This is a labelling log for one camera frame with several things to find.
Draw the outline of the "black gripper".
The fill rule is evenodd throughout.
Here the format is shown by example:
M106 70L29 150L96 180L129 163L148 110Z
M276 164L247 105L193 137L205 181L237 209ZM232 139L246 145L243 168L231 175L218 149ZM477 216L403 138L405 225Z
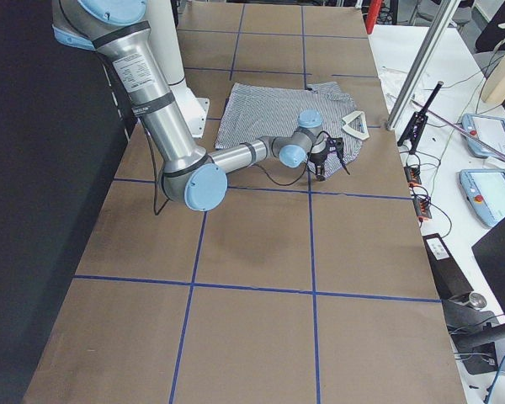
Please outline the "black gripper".
M316 179L325 180L325 161L327 160L326 152L318 152L310 154L310 162L314 164Z

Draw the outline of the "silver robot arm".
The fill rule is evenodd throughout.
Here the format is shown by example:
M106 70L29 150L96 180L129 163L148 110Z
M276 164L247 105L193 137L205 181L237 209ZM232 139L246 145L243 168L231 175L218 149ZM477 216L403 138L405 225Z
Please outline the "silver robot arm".
M287 167L313 162L322 170L328 154L322 117L300 113L291 136L263 136L208 153L183 116L185 88L173 6L169 1L54 1L56 40L106 57L128 93L133 114L162 155L159 188L191 210L214 209L225 197L227 175L270 157Z

